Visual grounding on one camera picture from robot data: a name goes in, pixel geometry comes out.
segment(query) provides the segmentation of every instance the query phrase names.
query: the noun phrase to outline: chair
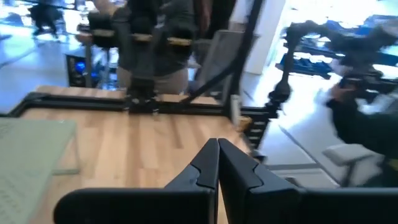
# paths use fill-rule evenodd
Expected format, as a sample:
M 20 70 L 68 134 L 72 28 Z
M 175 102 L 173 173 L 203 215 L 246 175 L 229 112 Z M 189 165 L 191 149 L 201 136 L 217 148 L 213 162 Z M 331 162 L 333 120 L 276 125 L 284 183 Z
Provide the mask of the chair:
M 199 49 L 206 52 L 206 45 L 209 46 L 206 57 L 203 60 L 200 71 L 195 75 L 195 80 L 190 83 L 188 92 L 193 92 L 204 85 L 206 82 L 220 74 L 235 58 L 240 42 L 244 32 L 219 30 L 216 32 L 213 40 L 207 42 L 205 40 L 198 41 Z M 258 36 L 255 35 L 252 41 L 257 40 Z M 226 97 L 223 94 L 224 86 L 230 82 L 231 77 L 228 77 L 223 83 L 213 87 L 206 96 L 212 96 L 217 100 L 223 101 Z
M 340 187 L 352 187 L 351 179 L 359 162 L 370 159 L 376 154 L 358 144 L 340 144 L 323 151 L 323 155 L 338 167 L 347 167 Z

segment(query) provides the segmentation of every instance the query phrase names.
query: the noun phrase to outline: black clamp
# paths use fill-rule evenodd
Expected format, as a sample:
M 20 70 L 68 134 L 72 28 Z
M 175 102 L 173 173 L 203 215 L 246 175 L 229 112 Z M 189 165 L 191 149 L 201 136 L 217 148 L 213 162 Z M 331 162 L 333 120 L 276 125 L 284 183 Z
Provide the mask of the black clamp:
M 159 107 L 155 91 L 155 81 L 134 78 L 126 92 L 125 110 L 129 113 L 157 114 Z

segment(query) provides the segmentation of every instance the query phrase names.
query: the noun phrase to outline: metal pole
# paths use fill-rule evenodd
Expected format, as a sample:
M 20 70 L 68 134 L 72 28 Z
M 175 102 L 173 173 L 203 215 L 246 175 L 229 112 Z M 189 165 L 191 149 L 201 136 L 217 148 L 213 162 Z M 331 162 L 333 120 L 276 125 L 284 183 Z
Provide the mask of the metal pole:
M 105 85 L 107 86 L 106 89 L 109 88 L 109 82 L 110 82 L 110 79 L 111 79 L 110 74 L 109 74 L 109 72 L 110 72 L 110 68 L 109 68 L 110 63 L 111 63 L 110 49 L 106 49 L 106 61 L 105 61 L 105 70 L 104 70 L 104 72 L 105 72 L 104 82 L 105 82 Z
M 85 70 L 85 80 L 86 80 L 86 87 L 92 88 L 93 84 L 91 81 L 91 74 L 93 73 L 93 54 L 91 52 L 92 43 L 86 43 L 85 45 L 85 56 L 86 56 L 86 70 Z

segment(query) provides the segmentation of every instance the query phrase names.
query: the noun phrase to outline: blurry person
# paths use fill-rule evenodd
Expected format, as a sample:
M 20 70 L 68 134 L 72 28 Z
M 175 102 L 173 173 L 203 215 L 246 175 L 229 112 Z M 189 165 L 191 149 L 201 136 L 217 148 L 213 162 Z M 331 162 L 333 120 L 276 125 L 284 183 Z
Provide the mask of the blurry person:
M 51 5 L 52 0 L 40 0 L 39 3 L 30 8 L 30 14 L 35 22 L 37 30 L 33 33 L 34 36 L 38 36 L 44 33 L 43 26 L 47 25 L 50 27 L 51 34 L 58 38 L 57 27 L 55 21 L 62 17 L 62 13 Z
M 360 144 L 382 154 L 381 174 L 370 178 L 362 187 L 398 187 L 398 114 L 364 114 L 354 102 L 354 87 L 331 89 L 331 109 L 337 136 L 347 144 Z

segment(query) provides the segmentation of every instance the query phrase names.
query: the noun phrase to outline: wooden tabletop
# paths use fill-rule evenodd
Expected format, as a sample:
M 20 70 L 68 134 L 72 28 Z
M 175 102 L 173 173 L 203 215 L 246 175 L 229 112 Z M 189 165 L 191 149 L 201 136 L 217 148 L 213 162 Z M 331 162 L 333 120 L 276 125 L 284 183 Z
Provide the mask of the wooden tabletop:
M 122 98 L 123 92 L 89 88 L 40 86 L 37 92 L 56 95 Z M 186 96 L 165 95 L 164 101 Z M 195 103 L 216 104 L 199 97 Z M 226 138 L 248 148 L 231 122 L 219 116 L 148 114 L 111 111 L 27 110 L 25 119 L 72 119 L 77 122 L 80 175 L 55 176 L 31 223 L 51 222 L 53 206 L 66 193 L 85 187 L 164 187 L 193 159 L 209 138 Z M 220 194 L 218 223 L 227 223 Z

